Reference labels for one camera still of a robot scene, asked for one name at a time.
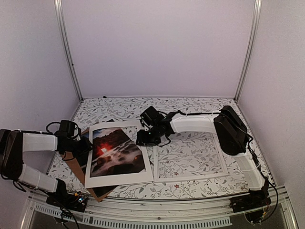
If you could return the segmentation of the white mat with clear sheet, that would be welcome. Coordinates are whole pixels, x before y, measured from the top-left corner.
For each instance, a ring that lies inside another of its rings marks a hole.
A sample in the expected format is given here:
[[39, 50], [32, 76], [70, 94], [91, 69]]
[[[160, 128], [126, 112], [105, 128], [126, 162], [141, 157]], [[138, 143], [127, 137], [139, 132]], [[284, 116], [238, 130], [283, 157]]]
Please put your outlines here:
[[90, 126], [85, 188], [153, 181], [147, 150], [136, 144], [140, 121], [102, 122]]

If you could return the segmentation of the white picture frame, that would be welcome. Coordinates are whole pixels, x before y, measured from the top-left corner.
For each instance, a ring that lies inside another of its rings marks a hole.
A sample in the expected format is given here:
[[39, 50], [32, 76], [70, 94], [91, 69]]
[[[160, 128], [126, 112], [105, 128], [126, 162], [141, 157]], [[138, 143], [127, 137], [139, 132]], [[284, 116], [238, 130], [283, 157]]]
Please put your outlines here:
[[169, 183], [203, 180], [229, 175], [217, 135], [182, 132], [167, 145], [153, 148], [154, 181]]

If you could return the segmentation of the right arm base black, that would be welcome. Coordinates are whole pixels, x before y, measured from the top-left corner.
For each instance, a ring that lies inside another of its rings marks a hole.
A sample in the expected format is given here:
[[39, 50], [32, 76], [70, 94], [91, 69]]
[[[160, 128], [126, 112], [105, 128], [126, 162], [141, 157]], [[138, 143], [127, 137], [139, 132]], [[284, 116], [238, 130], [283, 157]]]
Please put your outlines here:
[[249, 211], [244, 216], [251, 224], [258, 224], [264, 220], [270, 204], [269, 194], [265, 195], [259, 191], [249, 191], [247, 195], [230, 199], [230, 208], [233, 213]]

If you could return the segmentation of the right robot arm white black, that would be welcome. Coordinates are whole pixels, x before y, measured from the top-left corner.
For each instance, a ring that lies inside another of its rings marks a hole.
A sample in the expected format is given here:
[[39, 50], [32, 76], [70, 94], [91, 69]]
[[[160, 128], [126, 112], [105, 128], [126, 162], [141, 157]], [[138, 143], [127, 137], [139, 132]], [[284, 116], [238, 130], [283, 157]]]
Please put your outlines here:
[[140, 115], [140, 122], [147, 130], [137, 132], [138, 146], [162, 146], [162, 137], [169, 139], [170, 135], [181, 132], [216, 134], [221, 150], [234, 158], [244, 174], [250, 193], [246, 198], [248, 206], [256, 208], [264, 202], [270, 182], [250, 146], [253, 137], [231, 106], [216, 112], [188, 114], [180, 110], [165, 114], [150, 106]]

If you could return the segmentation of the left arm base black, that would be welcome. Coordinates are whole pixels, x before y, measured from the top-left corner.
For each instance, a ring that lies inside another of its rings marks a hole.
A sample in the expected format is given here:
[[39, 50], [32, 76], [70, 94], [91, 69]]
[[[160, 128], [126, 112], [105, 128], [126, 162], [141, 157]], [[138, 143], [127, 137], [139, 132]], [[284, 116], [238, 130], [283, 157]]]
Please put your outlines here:
[[60, 208], [66, 208], [77, 212], [84, 212], [87, 206], [87, 197], [80, 194], [80, 192], [74, 194], [58, 194], [49, 193], [46, 203]]

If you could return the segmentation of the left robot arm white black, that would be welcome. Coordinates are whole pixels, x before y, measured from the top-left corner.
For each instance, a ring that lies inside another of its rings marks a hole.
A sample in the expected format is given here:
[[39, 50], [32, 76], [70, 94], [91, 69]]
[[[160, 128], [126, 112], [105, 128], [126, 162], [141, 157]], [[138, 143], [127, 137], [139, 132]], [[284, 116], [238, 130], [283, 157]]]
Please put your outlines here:
[[30, 167], [23, 159], [25, 153], [53, 152], [63, 156], [71, 153], [75, 159], [92, 150], [92, 143], [81, 136], [81, 130], [75, 122], [56, 122], [59, 128], [52, 132], [49, 127], [54, 124], [49, 123], [45, 131], [1, 129], [0, 176], [4, 180], [11, 180], [20, 190], [24, 190], [23, 186], [29, 186], [52, 194], [52, 199], [60, 207], [67, 207], [71, 203], [71, 197], [66, 193], [65, 182]]

